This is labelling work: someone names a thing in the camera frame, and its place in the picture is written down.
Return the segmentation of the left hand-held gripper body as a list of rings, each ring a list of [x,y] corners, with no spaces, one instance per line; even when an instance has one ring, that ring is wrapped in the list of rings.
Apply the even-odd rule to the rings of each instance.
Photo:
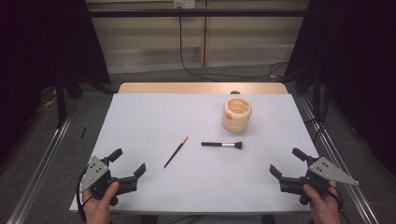
[[[110,201],[110,205],[115,206],[119,203],[119,195],[137,190],[139,178],[136,179],[134,175],[123,178],[112,176],[109,164],[108,156],[102,159],[93,156],[78,184],[78,192],[82,194],[87,189],[90,189],[94,197],[102,199],[110,185],[114,182],[118,182],[120,184],[119,189]]]

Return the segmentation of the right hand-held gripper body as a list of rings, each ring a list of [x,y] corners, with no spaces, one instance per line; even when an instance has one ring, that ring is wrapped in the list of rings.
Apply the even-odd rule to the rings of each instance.
[[[329,193],[330,181],[341,182],[352,186],[359,185],[357,180],[324,157],[299,156],[299,159],[307,163],[305,175],[294,178],[285,177],[281,173],[278,173],[278,183],[281,192],[299,195],[299,202],[302,205],[308,205],[311,201],[303,190],[303,185],[305,184],[310,185],[320,196],[326,196]]]

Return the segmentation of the thin brush with gold ferrule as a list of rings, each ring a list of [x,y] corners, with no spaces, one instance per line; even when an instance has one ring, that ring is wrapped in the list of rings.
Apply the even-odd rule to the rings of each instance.
[[[179,146],[176,148],[176,150],[173,152],[173,154],[170,156],[170,158],[168,159],[168,161],[165,163],[165,165],[163,166],[163,168],[165,169],[169,163],[173,160],[173,158],[176,156],[176,154],[183,148],[183,146],[185,145],[185,143],[188,141],[189,137],[186,136],[181,143],[179,144]]]

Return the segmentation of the black makeup brush silver ferrule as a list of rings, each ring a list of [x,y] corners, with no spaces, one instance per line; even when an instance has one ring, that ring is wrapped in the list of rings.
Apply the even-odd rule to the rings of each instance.
[[[236,143],[201,142],[201,146],[203,146],[203,147],[230,147],[230,148],[242,149],[243,143],[242,142],[236,142]]]

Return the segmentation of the person's left hand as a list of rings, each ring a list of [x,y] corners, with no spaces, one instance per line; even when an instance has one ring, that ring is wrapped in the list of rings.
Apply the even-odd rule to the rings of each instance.
[[[89,189],[82,194],[86,224],[110,224],[110,201],[116,195],[119,186],[118,182],[112,183],[100,200],[95,199]]]

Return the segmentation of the person's right hand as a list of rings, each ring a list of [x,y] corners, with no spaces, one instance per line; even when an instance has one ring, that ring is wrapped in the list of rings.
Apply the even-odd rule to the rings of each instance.
[[[315,224],[341,224],[338,202],[333,196],[322,198],[308,184],[303,186],[304,192],[311,199],[309,203],[311,216]]]

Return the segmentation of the white table mat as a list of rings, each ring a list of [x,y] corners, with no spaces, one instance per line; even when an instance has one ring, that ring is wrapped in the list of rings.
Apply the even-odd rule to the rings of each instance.
[[[228,94],[127,94],[113,97],[93,155],[117,148],[109,169],[130,176],[145,163],[137,190],[123,194],[114,211],[136,214],[279,214],[304,212],[296,195],[283,193],[270,172],[303,176],[297,147],[316,156],[310,135],[289,94],[248,94],[247,129],[230,133],[221,123]],[[163,166],[188,136],[169,165]],[[242,149],[203,147],[201,142],[242,142]]]

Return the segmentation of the black metal stand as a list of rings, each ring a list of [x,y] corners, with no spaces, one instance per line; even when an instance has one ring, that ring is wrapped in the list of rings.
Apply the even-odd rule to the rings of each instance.
[[[64,85],[62,83],[62,77],[60,74],[56,77],[56,99],[58,107],[58,124],[57,127],[61,128],[66,120],[66,106],[64,99]]]

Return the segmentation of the wooden table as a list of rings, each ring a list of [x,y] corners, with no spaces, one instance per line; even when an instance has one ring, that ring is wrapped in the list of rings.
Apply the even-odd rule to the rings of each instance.
[[[119,93],[287,94],[282,83],[265,82],[126,82]]]

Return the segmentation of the black curtain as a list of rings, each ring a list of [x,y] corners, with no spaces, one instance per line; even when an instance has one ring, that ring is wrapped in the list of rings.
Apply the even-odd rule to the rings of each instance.
[[[63,84],[108,84],[86,0],[0,0],[0,166],[16,149],[40,92]]]
[[[286,77],[318,78],[396,177],[396,0],[309,0]]]

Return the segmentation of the beige office desk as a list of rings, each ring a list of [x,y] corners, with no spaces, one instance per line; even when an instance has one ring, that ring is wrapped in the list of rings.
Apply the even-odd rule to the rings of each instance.
[[[195,0],[197,9],[306,9],[309,0]],[[168,9],[173,0],[86,0],[88,9]],[[110,74],[290,59],[303,19],[94,18]]]

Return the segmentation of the black horizontal bar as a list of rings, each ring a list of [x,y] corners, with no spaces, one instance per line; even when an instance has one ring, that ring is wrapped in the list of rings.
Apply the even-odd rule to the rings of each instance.
[[[304,17],[305,9],[134,9],[90,10],[91,18],[144,18],[144,17]]]

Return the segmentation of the white power outlet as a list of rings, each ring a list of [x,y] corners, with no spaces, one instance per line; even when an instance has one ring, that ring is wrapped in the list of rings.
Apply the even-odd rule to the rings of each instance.
[[[195,9],[195,0],[173,0],[174,8],[177,9]]]

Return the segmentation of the aluminium rail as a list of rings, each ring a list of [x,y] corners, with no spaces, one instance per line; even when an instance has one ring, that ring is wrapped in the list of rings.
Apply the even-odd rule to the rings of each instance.
[[[36,167],[32,177],[29,179],[28,185],[24,190],[23,194],[18,199],[15,208],[13,209],[9,219],[7,220],[7,224],[24,223],[32,207],[32,204],[35,201],[36,195],[42,185],[43,179],[48,172],[50,163],[53,161],[53,158],[68,130],[72,117],[76,113],[79,102],[79,99],[72,101],[69,113],[65,116],[65,119],[61,122],[60,126],[55,129],[54,134],[51,137],[49,145],[47,146],[40,163]]]
[[[304,106],[304,110],[306,115],[311,119],[311,123],[315,128],[315,133],[317,134],[317,139],[319,139],[321,145],[325,148],[328,157],[334,162],[342,171],[346,172],[348,175],[350,174],[347,165],[342,159],[341,154],[339,153],[337,147],[335,146],[333,140],[329,136],[328,131],[326,130],[323,123],[316,121],[316,117],[314,115],[314,108],[312,103],[307,97],[301,98],[301,103]],[[352,186],[345,184],[344,185],[351,201],[354,203],[357,211],[359,212],[362,222],[364,224],[379,224],[375,214],[363,195],[359,186]]]

